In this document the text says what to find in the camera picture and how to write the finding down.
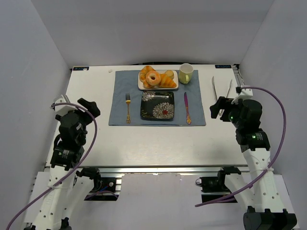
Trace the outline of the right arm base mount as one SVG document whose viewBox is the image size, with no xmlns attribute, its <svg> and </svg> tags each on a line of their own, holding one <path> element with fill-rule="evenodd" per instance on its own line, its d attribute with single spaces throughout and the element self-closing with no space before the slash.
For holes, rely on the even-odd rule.
<svg viewBox="0 0 307 230">
<path fill-rule="evenodd" d="M 201 188 L 201 199 L 203 203 L 231 193 L 224 184 L 225 176 L 230 174 L 241 175 L 241 171 L 234 166 L 222 167 L 216 176 L 204 176 L 195 181 L 196 186 Z"/>
</svg>

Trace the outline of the white tongs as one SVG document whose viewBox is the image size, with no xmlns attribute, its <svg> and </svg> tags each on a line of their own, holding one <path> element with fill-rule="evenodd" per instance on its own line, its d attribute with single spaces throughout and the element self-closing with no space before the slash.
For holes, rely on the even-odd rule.
<svg viewBox="0 0 307 230">
<path fill-rule="evenodd" d="M 212 87 L 213 87 L 214 98 L 217 101 L 218 97 L 217 97 L 217 92 L 216 92 L 216 88 L 215 88 L 214 76 L 212 77 Z M 227 91 L 227 94 L 225 96 L 226 98 L 228 98 L 228 96 L 230 94 L 231 87 L 232 87 L 232 79 L 229 82 L 228 91 Z"/>
</svg>

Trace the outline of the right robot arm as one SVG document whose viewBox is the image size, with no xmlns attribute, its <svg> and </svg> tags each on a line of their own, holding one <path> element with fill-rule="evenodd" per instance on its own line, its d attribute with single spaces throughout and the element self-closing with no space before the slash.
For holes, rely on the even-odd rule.
<svg viewBox="0 0 307 230">
<path fill-rule="evenodd" d="M 232 193 L 244 210 L 243 225 L 247 230 L 292 230 L 297 225 L 294 213 L 287 211 L 277 190 L 271 163 L 270 143 L 260 128 L 262 105 L 251 99 L 219 97 L 210 107 L 211 117 L 223 111 L 221 120 L 236 128 L 236 140 L 247 162 L 252 185 L 244 182 L 238 168 L 223 167 L 218 172 L 219 184 Z"/>
</svg>

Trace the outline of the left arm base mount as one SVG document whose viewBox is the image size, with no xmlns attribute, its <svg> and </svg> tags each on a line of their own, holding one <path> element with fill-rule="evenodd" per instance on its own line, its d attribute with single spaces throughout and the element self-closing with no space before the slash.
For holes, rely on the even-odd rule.
<svg viewBox="0 0 307 230">
<path fill-rule="evenodd" d="M 117 201 L 115 177 L 102 177 L 98 168 L 83 168 L 76 172 L 76 181 L 79 178 L 88 179 L 91 182 L 91 190 L 85 197 L 85 201 Z"/>
</svg>

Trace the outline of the striped croissant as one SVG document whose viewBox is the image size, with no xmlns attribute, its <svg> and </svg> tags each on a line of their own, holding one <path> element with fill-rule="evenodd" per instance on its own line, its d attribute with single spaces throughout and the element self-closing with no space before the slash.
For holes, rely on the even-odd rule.
<svg viewBox="0 0 307 230">
<path fill-rule="evenodd" d="M 177 84 L 166 74 L 161 74 L 160 88 L 176 88 Z"/>
</svg>

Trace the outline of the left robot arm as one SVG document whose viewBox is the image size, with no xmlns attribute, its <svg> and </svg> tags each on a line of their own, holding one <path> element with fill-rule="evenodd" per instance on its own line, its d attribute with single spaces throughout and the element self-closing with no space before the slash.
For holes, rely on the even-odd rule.
<svg viewBox="0 0 307 230">
<path fill-rule="evenodd" d="M 48 189 L 39 196 L 43 202 L 29 230 L 70 230 L 69 220 L 74 210 L 97 181 L 95 171 L 84 169 L 78 172 L 77 169 L 89 154 L 83 148 L 86 127 L 90 123 L 96 127 L 95 119 L 101 112 L 96 102 L 83 98 L 77 102 L 72 104 L 62 96 L 51 106 L 59 121 L 59 134 L 50 160 Z"/>
</svg>

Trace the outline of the glazed ring donut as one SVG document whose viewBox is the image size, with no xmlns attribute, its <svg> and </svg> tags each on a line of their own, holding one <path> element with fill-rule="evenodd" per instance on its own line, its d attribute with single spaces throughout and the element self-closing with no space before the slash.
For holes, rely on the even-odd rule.
<svg viewBox="0 0 307 230">
<path fill-rule="evenodd" d="M 156 86 L 161 82 L 161 76 L 156 71 L 149 71 L 146 74 L 146 81 L 151 86 Z"/>
</svg>

